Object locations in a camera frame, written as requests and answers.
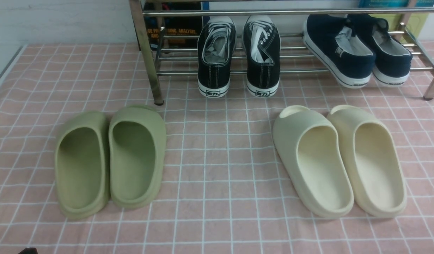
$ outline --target book cover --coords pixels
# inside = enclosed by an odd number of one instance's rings
[[[165,2],[163,10],[208,10],[208,2]],[[145,3],[144,10],[154,10],[153,3]],[[166,17],[165,29],[167,35],[200,35],[204,24],[209,17]],[[157,49],[159,43],[159,28],[156,17],[145,17],[146,30],[149,36],[151,49]],[[197,39],[168,39],[169,48],[196,48]]]
[[[407,0],[361,0],[360,8],[399,8],[406,7]],[[434,0],[417,0],[416,7],[433,7]],[[402,17],[401,14],[373,14],[373,17],[386,19],[389,23],[390,30],[395,30]],[[416,36],[419,36],[428,14],[414,13],[407,23],[407,28]]]

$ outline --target green slide sandal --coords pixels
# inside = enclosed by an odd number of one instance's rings
[[[90,111],[67,121],[55,149],[60,210],[72,220],[95,214],[109,200],[108,121]]]
[[[167,131],[162,117],[145,105],[118,111],[109,127],[110,192],[118,206],[138,208],[159,193]]]

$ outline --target rack shelf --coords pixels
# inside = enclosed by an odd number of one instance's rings
[[[197,10],[197,11],[167,11],[162,10],[160,0],[147,0],[154,3],[154,11],[144,11],[140,0],[129,0],[131,14],[133,17],[134,27],[136,30],[139,49],[141,50],[145,62],[146,72],[148,74],[151,92],[154,98],[154,104],[162,105],[164,99],[160,90],[159,76],[179,76],[179,75],[197,75],[195,71],[161,71],[162,61],[196,61],[197,56],[166,56],[166,53],[197,53],[196,48],[164,48],[166,39],[171,38],[198,38],[196,35],[166,35],[164,17],[192,17],[192,16],[247,16],[247,15],[303,15],[303,14],[354,14],[354,13],[401,13],[402,21],[396,31],[390,31],[396,39],[403,38],[407,43],[403,45],[412,48],[412,54],[419,57],[424,67],[411,68],[411,71],[430,71],[433,80],[430,82],[423,99],[432,100],[434,98],[434,60],[428,55],[426,50],[415,36],[407,29],[407,22],[412,13],[434,13],[434,8],[415,8],[416,0],[410,0],[406,8],[346,8],[346,9],[307,9],[307,10]],[[240,0],[210,0],[215,2],[228,2]],[[169,2],[196,2],[196,0],[169,0]],[[148,34],[146,32],[145,17],[157,17],[159,24],[159,46],[155,51],[155,57],[149,44]],[[298,34],[281,34],[281,37],[301,37]],[[298,50],[307,50],[305,46],[282,46],[280,59],[302,59],[313,58],[314,55],[300,52],[298,54],[283,55],[284,52],[293,52]],[[245,59],[244,56],[233,56],[233,60],[238,61]],[[328,69],[282,69],[281,74],[301,74],[301,73],[320,73],[327,72]],[[245,70],[232,70],[231,74],[246,74]]]

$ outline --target slide sandal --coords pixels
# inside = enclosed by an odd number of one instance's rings
[[[109,127],[110,192],[118,206],[138,208],[159,193],[167,131],[162,117],[146,105],[115,113]]]
[[[339,146],[352,183],[355,201],[377,217],[393,217],[405,209],[407,191],[386,126],[366,111],[334,107],[328,120],[339,133]]]
[[[109,123],[90,111],[60,129],[54,170],[60,210],[69,219],[95,214],[109,200]]]
[[[273,125],[273,142],[303,204],[321,217],[347,214],[352,187],[339,154],[337,132],[324,116],[289,106]]]

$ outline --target pink floor mat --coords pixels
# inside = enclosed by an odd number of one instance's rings
[[[424,44],[434,56],[434,42]],[[163,63],[172,66],[196,63]],[[422,100],[430,81],[417,72],[398,89],[371,79],[350,90],[328,74],[285,75],[274,97],[259,99],[232,77],[227,96],[205,99],[196,77],[162,77],[166,100],[156,108],[168,142],[156,200],[136,210],[110,202],[71,222],[56,201],[57,128],[85,110],[154,105],[149,82],[135,44],[28,46],[0,88],[0,254],[433,254],[434,100]],[[389,127],[407,180],[402,215],[377,219],[355,205],[327,220],[303,206],[271,137],[273,120],[295,104],[359,106]]]

